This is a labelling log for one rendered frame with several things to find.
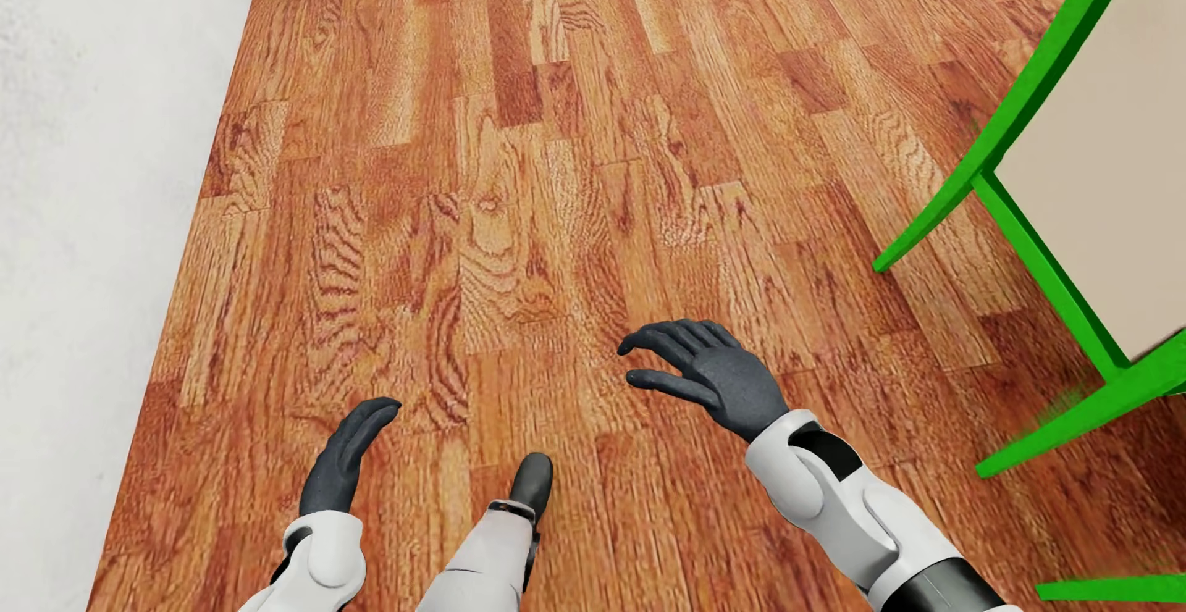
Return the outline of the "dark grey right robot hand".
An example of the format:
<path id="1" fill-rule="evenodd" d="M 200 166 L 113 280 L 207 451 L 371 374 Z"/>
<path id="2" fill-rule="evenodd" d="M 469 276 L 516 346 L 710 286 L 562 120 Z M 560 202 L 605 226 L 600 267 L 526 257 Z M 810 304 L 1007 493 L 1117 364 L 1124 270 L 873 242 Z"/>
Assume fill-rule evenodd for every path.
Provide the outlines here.
<path id="1" fill-rule="evenodd" d="M 678 374 L 632 369 L 626 383 L 699 404 L 745 442 L 791 410 L 767 366 L 718 321 L 651 321 L 625 334 L 616 353 L 624 357 L 635 350 L 657 353 Z"/>

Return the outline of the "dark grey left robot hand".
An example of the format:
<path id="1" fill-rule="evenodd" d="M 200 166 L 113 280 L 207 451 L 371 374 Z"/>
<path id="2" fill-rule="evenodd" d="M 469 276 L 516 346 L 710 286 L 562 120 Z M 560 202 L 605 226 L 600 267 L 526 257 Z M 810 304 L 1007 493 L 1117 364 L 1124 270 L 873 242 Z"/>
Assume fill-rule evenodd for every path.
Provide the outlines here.
<path id="1" fill-rule="evenodd" d="M 393 423 L 401 407 L 395 399 L 376 397 L 347 413 L 310 470 L 299 501 L 300 516 L 350 512 L 361 482 L 362 458 L 380 432 Z"/>

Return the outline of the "white robot leg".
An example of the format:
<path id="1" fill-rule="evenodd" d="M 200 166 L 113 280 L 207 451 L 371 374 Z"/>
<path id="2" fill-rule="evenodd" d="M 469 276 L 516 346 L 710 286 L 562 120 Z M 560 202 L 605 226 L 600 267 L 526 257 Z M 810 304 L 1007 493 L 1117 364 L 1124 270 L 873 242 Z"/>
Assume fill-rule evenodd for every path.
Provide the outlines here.
<path id="1" fill-rule="evenodd" d="M 536 514 L 515 501 L 493 501 L 415 612 L 519 612 Z"/>

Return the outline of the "dark grey robot foot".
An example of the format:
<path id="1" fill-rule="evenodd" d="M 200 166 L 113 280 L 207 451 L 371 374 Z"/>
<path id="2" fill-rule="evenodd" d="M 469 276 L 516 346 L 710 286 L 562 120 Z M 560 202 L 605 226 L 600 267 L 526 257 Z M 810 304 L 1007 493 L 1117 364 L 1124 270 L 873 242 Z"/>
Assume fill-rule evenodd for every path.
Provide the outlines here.
<path id="1" fill-rule="evenodd" d="M 508 501 L 530 510 L 530 521 L 536 525 L 542 518 L 551 495 L 554 464 L 541 452 L 527 454 L 519 463 L 508 493 Z"/>

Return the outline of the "green frame table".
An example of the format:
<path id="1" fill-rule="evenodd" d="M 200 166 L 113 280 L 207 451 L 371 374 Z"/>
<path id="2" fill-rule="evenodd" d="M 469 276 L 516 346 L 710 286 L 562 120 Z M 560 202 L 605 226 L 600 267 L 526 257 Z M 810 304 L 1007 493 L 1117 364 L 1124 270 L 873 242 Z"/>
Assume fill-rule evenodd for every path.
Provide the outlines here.
<path id="1" fill-rule="evenodd" d="M 888 270 L 971 193 L 1103 380 L 981 460 L 981 478 L 1186 393 L 1186 0 L 1065 0 L 873 269 Z"/>

